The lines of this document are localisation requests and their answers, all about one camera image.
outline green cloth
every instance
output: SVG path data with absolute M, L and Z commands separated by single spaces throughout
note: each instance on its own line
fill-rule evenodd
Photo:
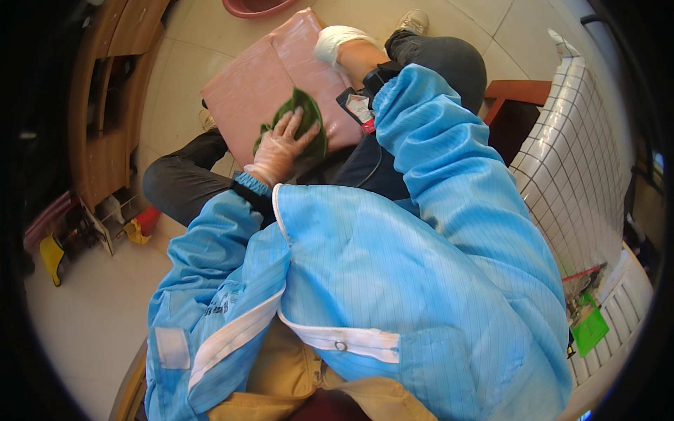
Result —
M 578 326 L 571 326 L 571 333 L 576 340 L 578 354 L 581 358 L 584 358 L 606 336 L 609 332 L 609 326 L 588 292 L 585 292 L 579 301 L 582 301 L 582 306 L 591 306 L 592 308 L 592 312 Z
M 297 129 L 297 133 L 295 133 L 295 140 L 298 140 L 304 133 L 306 133 L 314 121 L 318 120 L 321 122 L 321 131 L 313 138 L 313 141 L 311 141 L 309 146 L 307 146 L 300 156 L 323 158 L 326 155 L 328 152 L 328 136 L 326 136 L 326 130 L 323 127 L 321 110 L 318 109 L 318 104 L 316 104 L 316 101 L 313 100 L 311 95 L 297 88 L 293 88 L 293 96 L 284 102 L 284 104 L 276 111 L 276 114 L 274 114 L 274 118 L 272 119 L 272 124 L 262 123 L 262 125 L 260 125 L 260 137 L 255 141 L 255 145 L 253 145 L 253 155 L 255 155 L 259 148 L 262 134 L 273 129 L 281 117 L 283 117 L 283 114 L 288 111 L 294 111 L 298 106 L 304 108 L 304 115 L 302 116 L 302 123 L 300 123 L 299 129 Z

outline red label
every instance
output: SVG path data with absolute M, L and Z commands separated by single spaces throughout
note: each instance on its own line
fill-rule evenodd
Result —
M 363 128 L 364 132 L 369 135 L 375 131 L 375 119 L 369 119 L 368 121 L 364 122 L 361 127 Z

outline black wristband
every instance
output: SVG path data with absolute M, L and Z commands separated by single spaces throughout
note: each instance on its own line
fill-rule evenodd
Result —
M 269 216 L 272 211 L 272 198 L 263 195 L 258 195 L 248 187 L 242 186 L 236 181 L 230 187 L 237 195 L 241 196 L 248 203 L 251 204 L 254 211 L 262 214 L 262 216 Z
M 372 109 L 375 95 L 377 95 L 384 84 L 399 75 L 401 71 L 402 66 L 399 63 L 387 61 L 386 63 L 378 64 L 376 69 L 363 78 L 363 95 L 370 98 L 368 108 Z

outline white bandage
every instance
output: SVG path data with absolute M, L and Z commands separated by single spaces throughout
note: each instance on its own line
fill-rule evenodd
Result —
M 375 44 L 374 39 L 360 29 L 342 25 L 328 26 L 318 34 L 318 42 L 313 54 L 320 61 L 329 63 L 335 71 L 346 73 L 346 69 L 337 64 L 337 52 L 341 44 L 351 40 L 366 40 Z

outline tan pants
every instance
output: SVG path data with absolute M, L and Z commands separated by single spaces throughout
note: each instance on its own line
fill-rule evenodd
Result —
M 210 421 L 268 421 L 290 416 L 317 389 L 341 390 L 373 421 L 437 418 L 400 383 L 385 377 L 347 382 L 277 317 L 251 369 L 247 392 L 207 412 Z

